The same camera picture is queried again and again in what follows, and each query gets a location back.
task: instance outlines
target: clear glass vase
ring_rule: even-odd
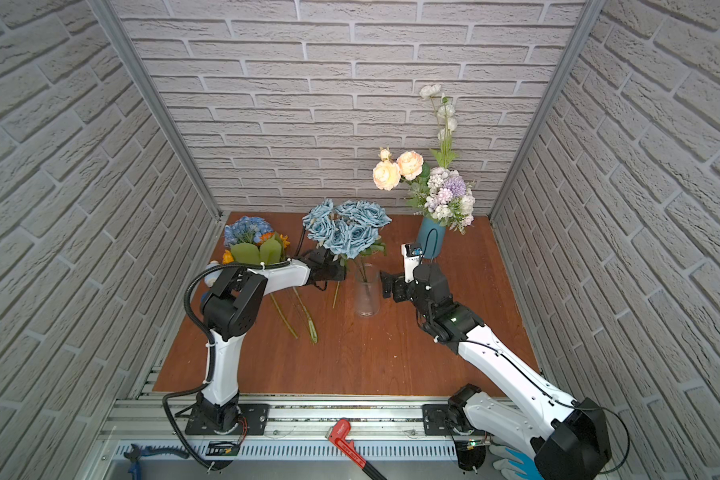
[[[382,308],[382,280],[373,264],[355,262],[355,313],[372,316]]]

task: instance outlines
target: blue glove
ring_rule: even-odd
[[[507,480],[544,480],[534,460],[524,453],[503,445],[491,445],[488,450],[501,457],[501,460],[494,462],[494,468]]]

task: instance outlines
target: pliers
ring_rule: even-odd
[[[163,453],[168,455],[180,456],[182,458],[189,458],[190,454],[180,450],[178,448],[152,448],[144,447],[139,448],[135,443],[130,444],[131,451],[125,452],[123,456],[130,460],[130,468],[128,473],[130,474],[131,480],[141,480],[141,465],[139,465],[139,458],[150,457],[153,455],[161,455]]]

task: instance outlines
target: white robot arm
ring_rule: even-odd
[[[422,264],[418,244],[403,245],[402,253],[404,273],[382,273],[384,296],[413,302],[417,318],[424,319],[423,331],[480,369],[520,409],[466,386],[449,402],[453,430],[476,428],[502,438],[534,458],[547,480],[594,478],[610,460],[602,408],[589,399],[577,403],[551,385],[512,353],[479,316],[454,302],[438,264]],[[215,430],[227,432],[237,422],[240,349],[264,295],[320,280],[343,280],[345,274],[344,267],[322,248],[270,270],[247,266],[222,270],[202,303],[216,360],[213,380],[198,395],[197,404]]]

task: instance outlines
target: brick wall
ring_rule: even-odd
[[[0,0],[0,478],[72,478],[211,217],[86,2]]]
[[[633,476],[720,478],[720,0],[610,0],[494,226],[544,373],[621,414]]]
[[[378,148],[429,148],[418,92],[456,97],[461,160],[487,213],[581,9],[579,0],[116,0],[222,208],[295,210],[405,188],[371,181]]]

